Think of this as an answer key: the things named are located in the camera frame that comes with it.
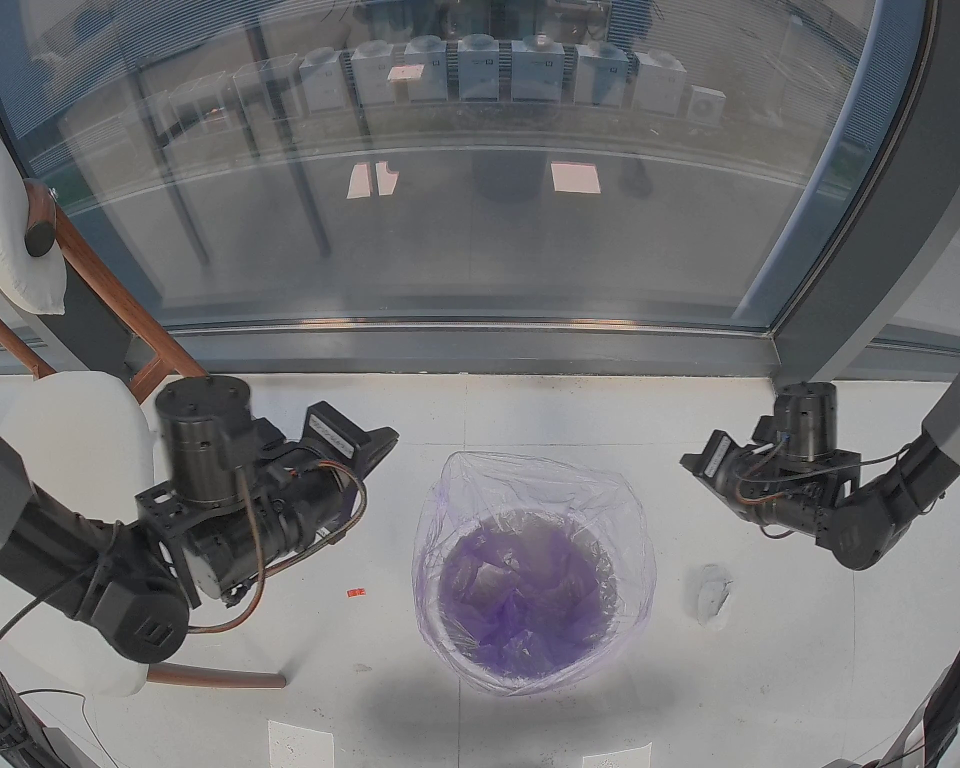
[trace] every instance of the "plastic bag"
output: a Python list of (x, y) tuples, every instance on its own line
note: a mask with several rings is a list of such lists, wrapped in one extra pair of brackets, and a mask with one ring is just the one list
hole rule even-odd
[(657, 567), (620, 475), (454, 453), (427, 495), (417, 623), (470, 685), (504, 696), (582, 680), (643, 631)]

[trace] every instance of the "white floor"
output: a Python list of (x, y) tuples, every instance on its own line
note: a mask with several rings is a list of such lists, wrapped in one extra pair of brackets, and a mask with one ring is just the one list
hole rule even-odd
[[(813, 541), (764, 539), (679, 466), (711, 429), (740, 442), (770, 412), (761, 380), (275, 375), (249, 378), (253, 409), (298, 436), (328, 399), (400, 444), (369, 481), (367, 518), (328, 552), (277, 576), (241, 629), (187, 639), (174, 661), (282, 670), (282, 691), (148, 684), (87, 711), (120, 766), (269, 763), (268, 721), (331, 732), (338, 768), (580, 768), (586, 755), (653, 742), (655, 768), (820, 768), (878, 757), (960, 646), (960, 491), (877, 566), (853, 574)], [(0, 379), (0, 412), (29, 381)], [(918, 433), (943, 385), (840, 385), (840, 443), (865, 457)], [(547, 456), (622, 472), (643, 502), (659, 583), (645, 633), (605, 670), (553, 695), (476, 693), (420, 639), (410, 588), (420, 505), (456, 450)], [(702, 629), (691, 585), (732, 574), (725, 629)], [(347, 598), (364, 588), (366, 596)], [(225, 615), (204, 607), (199, 623)], [(22, 689), (56, 684), (0, 647)], [(108, 764), (78, 700), (36, 711)], [(950, 759), (945, 765), (952, 765)]]

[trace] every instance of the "chair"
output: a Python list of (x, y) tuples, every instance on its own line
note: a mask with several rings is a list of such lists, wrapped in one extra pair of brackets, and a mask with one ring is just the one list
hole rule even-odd
[[(0, 156), (0, 163), (4, 160), (9, 162), (9, 156)], [(32, 181), (24, 185), (17, 177), (19, 187), (14, 188), (3, 171), (0, 167), (0, 194), (11, 204), (0, 209), (0, 250), (8, 250), (0, 253), (0, 259), (29, 260), (37, 252), (43, 253), (39, 258), (54, 257), (48, 251), (55, 236), (62, 257), (156, 355), (129, 387), (102, 372), (57, 373), (0, 323), (0, 343), (35, 378), (0, 421), (0, 437), (23, 458), (33, 482), (69, 509), (97, 519), (132, 522), (136, 519), (134, 495), (154, 484), (154, 438), (139, 403), (169, 372), (205, 375), (204, 370), (100, 261), (46, 187)], [(19, 196), (27, 198), (25, 205)], [(26, 229), (18, 238), (4, 237), (5, 228), (9, 235), (10, 228), (24, 226), (18, 207), (28, 210)], [(15, 247), (23, 253), (10, 253)], [(4, 290), (16, 290), (16, 286), (7, 282)], [(13, 615), (31, 599), (23, 589), (0, 579), (0, 615)], [(6, 641), (82, 693), (129, 696), (147, 682), (245, 688), (286, 685), (278, 674), (173, 663), (148, 666), (127, 660), (92, 627), (70, 621), (46, 604), (28, 613)]]

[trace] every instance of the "white cushion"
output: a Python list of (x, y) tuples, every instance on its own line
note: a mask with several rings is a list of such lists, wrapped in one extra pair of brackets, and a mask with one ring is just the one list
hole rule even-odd
[[(133, 522), (133, 497), (154, 484), (146, 417), (127, 387), (106, 373), (62, 372), (33, 382), (3, 418), (0, 437), (23, 458), (35, 485), (86, 517)], [(0, 617), (31, 599), (0, 579)], [(6, 641), (81, 693), (129, 696), (146, 682), (146, 664), (124, 659), (95, 629), (46, 604)]]
[(7, 148), (0, 144), (0, 292), (34, 315), (62, 315), (66, 265), (60, 246), (43, 256), (27, 253), (27, 190)]

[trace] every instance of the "purple trash bag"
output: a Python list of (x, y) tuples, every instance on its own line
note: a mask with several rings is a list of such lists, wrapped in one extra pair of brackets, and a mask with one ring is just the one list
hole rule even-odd
[(420, 632), (475, 688), (575, 683), (646, 626), (657, 568), (618, 474), (455, 453), (431, 489), (413, 564)]

